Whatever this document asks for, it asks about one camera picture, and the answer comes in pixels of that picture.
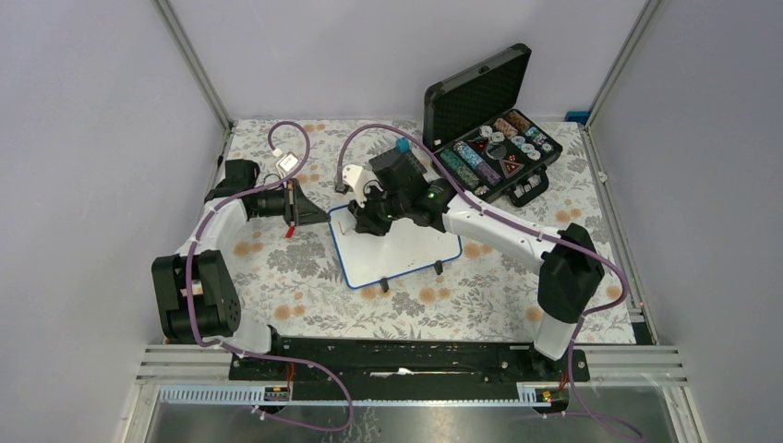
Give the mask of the blue framed whiteboard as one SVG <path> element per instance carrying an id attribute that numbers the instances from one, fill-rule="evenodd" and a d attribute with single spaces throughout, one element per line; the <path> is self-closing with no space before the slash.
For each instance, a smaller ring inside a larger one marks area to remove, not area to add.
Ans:
<path id="1" fill-rule="evenodd" d="M 395 221 L 388 233 L 358 233 L 356 222 L 343 205 L 329 210 L 331 237 L 346 285 L 358 290 L 459 258 L 461 238 L 420 227 L 412 221 Z"/>

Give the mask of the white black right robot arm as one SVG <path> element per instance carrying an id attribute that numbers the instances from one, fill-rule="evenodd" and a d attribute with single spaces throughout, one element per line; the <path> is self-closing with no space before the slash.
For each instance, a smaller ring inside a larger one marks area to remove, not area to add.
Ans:
<path id="1" fill-rule="evenodd" d="M 476 240 L 523 264 L 538 277 L 542 318 L 529 365 L 551 380 L 566 367 L 582 314 L 605 271 L 587 230 L 539 227 L 500 210 L 441 177 L 428 181 L 412 152 L 389 150 L 370 167 L 348 164 L 339 182 L 354 194 L 348 209 L 358 233 L 384 236 L 399 220 Z"/>

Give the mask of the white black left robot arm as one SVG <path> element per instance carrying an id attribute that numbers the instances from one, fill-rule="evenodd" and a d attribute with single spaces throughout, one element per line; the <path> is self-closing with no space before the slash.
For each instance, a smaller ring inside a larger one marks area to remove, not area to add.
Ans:
<path id="1" fill-rule="evenodd" d="M 226 258 L 234 237 L 255 218 L 279 217 L 289 228 L 329 222 L 331 217 L 306 197 L 300 184 L 277 180 L 274 188 L 253 189 L 259 165 L 231 160 L 223 178 L 205 197 L 199 225 L 172 255 L 157 257 L 151 276 L 164 337 L 174 344 L 227 345 L 253 353 L 251 367 L 266 379 L 286 367 L 284 351 L 273 346 L 275 331 L 243 317 L 240 297 Z"/>

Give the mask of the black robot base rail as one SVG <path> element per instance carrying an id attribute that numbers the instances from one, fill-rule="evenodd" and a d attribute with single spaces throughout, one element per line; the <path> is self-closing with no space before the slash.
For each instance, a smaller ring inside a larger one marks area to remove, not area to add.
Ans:
<path id="1" fill-rule="evenodd" d="M 587 382 L 590 373 L 584 352 L 553 361 L 530 343 L 278 337 L 270 360 L 233 358 L 229 378 L 345 395 L 488 398 L 520 383 Z"/>

